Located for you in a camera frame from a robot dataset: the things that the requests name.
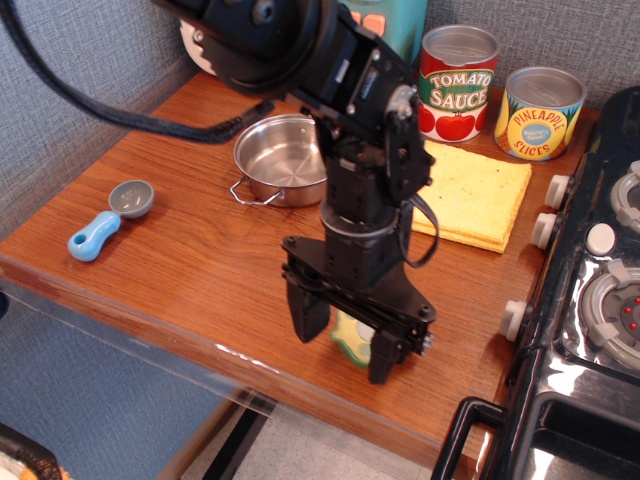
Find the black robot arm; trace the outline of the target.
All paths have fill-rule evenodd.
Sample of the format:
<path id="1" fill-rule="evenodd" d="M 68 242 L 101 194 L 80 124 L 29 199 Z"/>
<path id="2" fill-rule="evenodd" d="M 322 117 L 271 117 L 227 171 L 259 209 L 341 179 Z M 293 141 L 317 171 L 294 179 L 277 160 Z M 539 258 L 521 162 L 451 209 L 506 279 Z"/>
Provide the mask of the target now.
<path id="1" fill-rule="evenodd" d="M 331 308 L 374 332 L 368 378 L 428 346 L 435 311 L 405 270 L 415 211 L 433 158 L 418 129 L 411 67 L 335 1 L 166 1 L 202 33 L 204 58 L 246 96 L 283 100 L 315 122 L 327 173 L 323 240 L 290 236 L 283 267 L 294 328 L 303 342 Z"/>

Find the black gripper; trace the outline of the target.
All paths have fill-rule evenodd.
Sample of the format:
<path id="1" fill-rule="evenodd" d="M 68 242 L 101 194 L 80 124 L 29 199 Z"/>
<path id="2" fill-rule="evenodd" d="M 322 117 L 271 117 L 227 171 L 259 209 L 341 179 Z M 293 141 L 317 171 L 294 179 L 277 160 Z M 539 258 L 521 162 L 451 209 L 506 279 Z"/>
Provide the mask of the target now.
<path id="1" fill-rule="evenodd" d="M 290 235 L 283 277 L 294 331 L 303 343 L 323 332 L 335 307 L 375 330 L 368 380 L 383 385 L 392 369 L 411 354 L 422 355 L 431 341 L 436 313 L 411 284 L 405 267 L 423 266 L 429 247 L 412 260 L 408 247 L 411 216 L 395 214 L 379 224 L 323 221 L 322 240 Z"/>

